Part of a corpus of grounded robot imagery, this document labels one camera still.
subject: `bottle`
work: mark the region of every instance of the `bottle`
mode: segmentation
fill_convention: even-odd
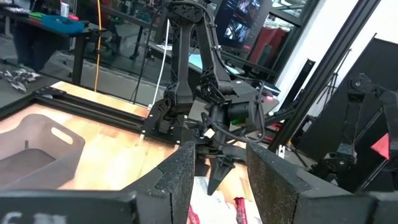
[[[69,17],[69,4],[61,2],[61,16],[65,18]]]

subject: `monitor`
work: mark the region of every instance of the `monitor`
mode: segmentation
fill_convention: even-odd
[[[14,4],[24,9],[30,9],[30,0],[14,0]]]
[[[215,16],[218,43],[251,50],[271,7],[271,0],[223,0]]]

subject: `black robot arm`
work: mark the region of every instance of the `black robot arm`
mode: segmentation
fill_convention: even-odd
[[[185,142],[181,126],[192,108],[197,87],[201,98],[211,105],[221,106],[217,111],[227,113],[229,121],[240,120],[240,126],[260,129],[259,92],[246,82],[231,81],[221,59],[214,17],[202,5],[188,1],[170,2],[166,13],[172,27],[171,78],[163,99],[153,105],[143,133],[162,141]],[[194,28],[203,65],[200,77],[188,74],[190,38]]]
[[[356,128],[358,127],[358,120],[361,117],[362,102],[366,96],[373,96],[377,98],[382,104],[382,112],[386,117],[387,130],[389,136],[389,168],[393,172],[398,170],[398,121],[396,114],[398,114],[398,97],[397,93],[392,90],[387,90],[375,83],[369,77],[360,73],[353,77],[348,82],[348,105],[346,108],[346,116],[344,126],[341,131],[341,142],[336,152],[331,152],[326,155],[324,159],[313,166],[311,173],[321,179],[331,181],[336,179],[339,186],[344,183],[340,182],[339,175],[348,175],[354,166],[358,165],[357,152],[355,150],[355,139],[357,137]],[[359,189],[350,189],[350,191],[362,190],[364,186]]]
[[[231,81],[220,56],[214,17],[205,7],[195,2],[172,1],[167,6],[167,19],[173,30],[171,79],[164,98],[153,105],[142,132],[172,144],[195,142],[200,160],[197,162],[210,159],[208,194],[211,195],[234,162],[246,161],[244,149],[233,146],[228,138],[235,142],[248,140],[241,136],[242,131],[239,136],[230,132],[231,124],[243,129],[264,129],[265,100],[261,94],[264,85],[258,91],[243,80]],[[200,77],[188,74],[194,28],[203,65]],[[208,103],[205,107],[208,113],[201,114],[202,122],[191,122],[188,114],[197,88]]]

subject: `bin handle hole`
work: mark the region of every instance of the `bin handle hole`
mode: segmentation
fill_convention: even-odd
[[[65,134],[63,131],[57,129],[57,128],[51,128],[51,133],[61,139],[62,141],[68,143],[68,144],[73,144],[73,139],[69,135]]]

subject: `wooden floor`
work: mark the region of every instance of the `wooden floor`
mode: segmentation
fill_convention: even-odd
[[[146,108],[117,100],[67,83],[55,88],[97,103],[145,117]],[[44,114],[85,139],[85,147],[75,178],[60,189],[119,190],[153,169],[174,152],[174,146],[153,139],[141,140],[136,133],[74,116],[45,106],[32,105],[0,123],[0,133],[14,129],[28,114]],[[254,201],[245,166],[236,168],[221,183],[227,202],[235,197]]]

